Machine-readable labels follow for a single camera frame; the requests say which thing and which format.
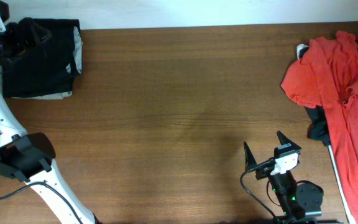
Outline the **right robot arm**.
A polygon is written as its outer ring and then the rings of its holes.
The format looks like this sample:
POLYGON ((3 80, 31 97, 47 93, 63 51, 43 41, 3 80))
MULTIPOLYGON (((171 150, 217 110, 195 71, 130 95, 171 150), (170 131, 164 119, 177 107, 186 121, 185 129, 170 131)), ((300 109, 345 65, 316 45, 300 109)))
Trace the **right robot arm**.
POLYGON ((280 131, 277 131, 277 137, 280 145, 274 149, 273 157, 260 164, 256 162, 248 144, 244 143, 246 168, 240 177, 241 186, 273 216, 274 223, 317 223, 317 218, 322 215, 324 191, 308 180, 294 179, 291 170, 300 163, 301 147, 280 131), (255 173, 257 180, 268 179, 267 185, 275 193, 283 211, 282 216, 274 214, 244 185, 244 176, 251 172, 255 173))

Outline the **black shorts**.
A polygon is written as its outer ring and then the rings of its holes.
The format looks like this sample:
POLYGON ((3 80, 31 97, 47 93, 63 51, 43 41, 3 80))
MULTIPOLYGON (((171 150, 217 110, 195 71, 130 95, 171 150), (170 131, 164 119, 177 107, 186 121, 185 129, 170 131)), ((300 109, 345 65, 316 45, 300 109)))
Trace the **black shorts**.
POLYGON ((73 92, 75 78, 83 71, 80 21, 31 19, 50 30, 52 37, 25 50, 12 68, 6 69, 2 75, 2 95, 17 98, 73 92))

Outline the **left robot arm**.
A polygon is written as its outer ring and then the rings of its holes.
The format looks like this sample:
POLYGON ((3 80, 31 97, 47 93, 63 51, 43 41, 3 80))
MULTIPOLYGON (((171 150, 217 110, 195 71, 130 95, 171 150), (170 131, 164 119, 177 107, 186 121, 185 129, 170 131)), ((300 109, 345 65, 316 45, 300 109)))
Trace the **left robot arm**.
POLYGON ((36 191, 62 223, 96 223, 62 177, 44 133, 29 133, 6 98, 62 100, 82 73, 77 19, 33 19, 0 29, 0 175, 36 191))

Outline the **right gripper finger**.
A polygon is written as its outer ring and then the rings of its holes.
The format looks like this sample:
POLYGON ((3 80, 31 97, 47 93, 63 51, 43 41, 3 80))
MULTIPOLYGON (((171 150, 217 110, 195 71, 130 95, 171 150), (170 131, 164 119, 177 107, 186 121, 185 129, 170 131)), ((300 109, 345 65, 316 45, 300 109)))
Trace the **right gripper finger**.
POLYGON ((257 168, 256 160, 250 150, 248 144, 244 141, 244 152, 245 152, 245 171, 253 172, 257 168))
POLYGON ((275 152, 300 152, 301 147, 287 138, 281 131, 277 131, 277 137, 280 141, 280 146, 275 149, 275 152))

